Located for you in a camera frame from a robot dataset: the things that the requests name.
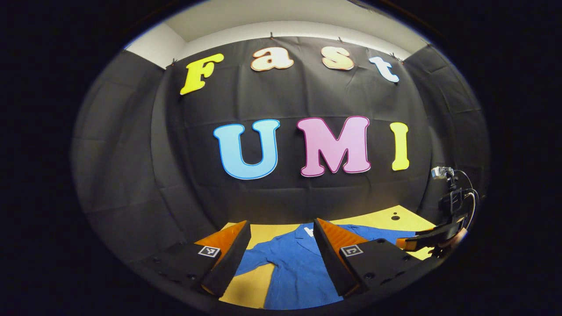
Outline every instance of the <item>letter f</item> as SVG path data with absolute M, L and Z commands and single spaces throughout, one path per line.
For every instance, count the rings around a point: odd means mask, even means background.
M 215 54 L 197 61 L 194 61 L 186 66 L 187 78 L 185 79 L 185 86 L 180 90 L 179 94 L 184 95 L 195 90 L 199 90 L 205 86 L 205 82 L 201 81 L 201 75 L 205 78 L 209 78 L 213 70 L 215 70 L 215 64 L 213 62 L 223 61 L 223 54 Z

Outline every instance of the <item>letter m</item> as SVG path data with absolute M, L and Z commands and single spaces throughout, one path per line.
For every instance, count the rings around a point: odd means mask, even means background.
M 298 121 L 297 127 L 305 134 L 306 166 L 301 169 L 305 177 L 324 174 L 320 165 L 320 154 L 332 173 L 336 173 L 347 153 L 343 171 L 361 173 L 371 169 L 367 160 L 367 127 L 369 119 L 364 116 L 350 116 L 343 124 L 342 132 L 336 139 L 321 118 L 308 118 Z

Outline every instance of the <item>shirt sleeve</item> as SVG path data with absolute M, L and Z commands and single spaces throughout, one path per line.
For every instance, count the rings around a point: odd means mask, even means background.
M 278 243 L 278 239 L 274 238 L 268 242 L 258 243 L 254 248 L 246 250 L 234 276 L 250 272 L 267 263 L 275 264 L 272 248 L 278 246 Z
M 348 229 L 369 241 L 384 238 L 394 244 L 396 244 L 396 240 L 398 238 L 410 238 L 416 235 L 415 232 L 393 231 L 391 229 L 380 229 L 367 226 L 351 226 Z

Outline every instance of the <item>table surface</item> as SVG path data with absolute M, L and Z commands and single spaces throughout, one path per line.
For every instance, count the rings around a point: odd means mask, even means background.
M 346 219 L 330 220 L 330 222 L 338 225 L 353 224 L 397 231 L 423 231 L 435 227 L 434 224 L 400 205 L 370 214 Z M 234 224 L 235 223 L 227 223 L 223 229 Z M 292 232 L 297 229 L 299 225 L 300 224 L 250 224 L 252 238 L 250 239 L 247 249 L 252 249 L 258 243 L 270 241 L 276 236 Z M 431 249 L 432 248 L 426 247 L 412 252 L 411 255 L 423 260 L 431 256 L 431 254 L 428 253 Z M 220 301 L 250 308 L 263 308 L 274 268 L 275 266 L 272 263 L 268 263 L 248 273 L 234 277 L 224 295 L 220 298 Z

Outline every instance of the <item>blue letter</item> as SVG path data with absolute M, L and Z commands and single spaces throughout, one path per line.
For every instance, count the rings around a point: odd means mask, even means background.
M 252 124 L 252 128 L 260 134 L 262 159 L 258 164 L 248 165 L 242 158 L 240 135 L 244 126 L 230 124 L 215 129 L 213 135 L 219 139 L 220 159 L 223 168 L 231 176 L 251 180 L 263 178 L 277 166 L 277 141 L 275 130 L 280 126 L 277 120 L 260 120 Z
M 379 70 L 380 74 L 383 75 L 385 79 L 387 79 L 390 82 L 398 82 L 398 76 L 390 73 L 389 68 L 392 68 L 392 65 L 390 63 L 385 62 L 382 58 L 378 56 L 369 58 L 369 61 L 377 66 L 377 69 Z

